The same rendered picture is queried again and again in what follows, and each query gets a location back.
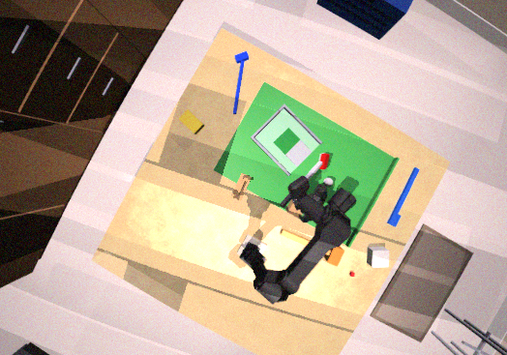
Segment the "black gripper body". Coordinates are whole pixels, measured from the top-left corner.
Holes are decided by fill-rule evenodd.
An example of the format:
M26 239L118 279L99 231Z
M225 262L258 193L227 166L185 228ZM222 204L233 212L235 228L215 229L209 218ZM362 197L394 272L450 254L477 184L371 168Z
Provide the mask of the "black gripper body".
M314 210L323 205L320 200L316 202L314 199L308 196L307 190L310 189L308 178L302 175L294 182L289 184L289 189L292 195L294 195L295 199L298 201L301 213L306 214L303 217L301 215L299 216L300 221L301 222L311 221Z

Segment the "green flat mat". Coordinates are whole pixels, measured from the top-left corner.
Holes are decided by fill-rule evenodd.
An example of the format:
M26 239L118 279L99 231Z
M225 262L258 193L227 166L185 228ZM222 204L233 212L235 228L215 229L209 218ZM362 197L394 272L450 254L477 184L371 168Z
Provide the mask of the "green flat mat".
M289 176L251 139L284 104L322 142ZM394 157L266 82L253 99L214 170L236 184L241 173L252 177L247 190L286 211L291 200L284 208L280 203L289 195L289 184L302 175L306 176L319 162L322 153L329 154L326 169L319 169L309 180L307 193L313 194L318 185L323 185L325 178L330 178L333 185L323 185L327 190L324 207L340 188L354 195L356 201L345 212L351 219L352 234Z

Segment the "yellow rectangular block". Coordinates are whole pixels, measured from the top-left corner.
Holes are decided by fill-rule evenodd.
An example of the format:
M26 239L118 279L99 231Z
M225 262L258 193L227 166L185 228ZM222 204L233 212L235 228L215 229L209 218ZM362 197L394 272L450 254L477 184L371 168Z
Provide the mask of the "yellow rectangular block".
M197 134L199 130L204 126L196 116L188 110L179 118L192 133Z

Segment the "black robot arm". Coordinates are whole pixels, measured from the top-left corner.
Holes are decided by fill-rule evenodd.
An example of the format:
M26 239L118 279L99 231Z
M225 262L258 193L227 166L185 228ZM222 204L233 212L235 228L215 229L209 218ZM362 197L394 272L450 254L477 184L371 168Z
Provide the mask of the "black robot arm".
M271 305L285 302L288 295L295 294L325 254L349 238L351 219L345 212L355 201L354 195L340 188L327 202L328 205L315 209L312 214L316 223L314 236L283 270L267 270L264 265L267 259L259 252L260 248L248 242L239 258L253 269L253 288Z

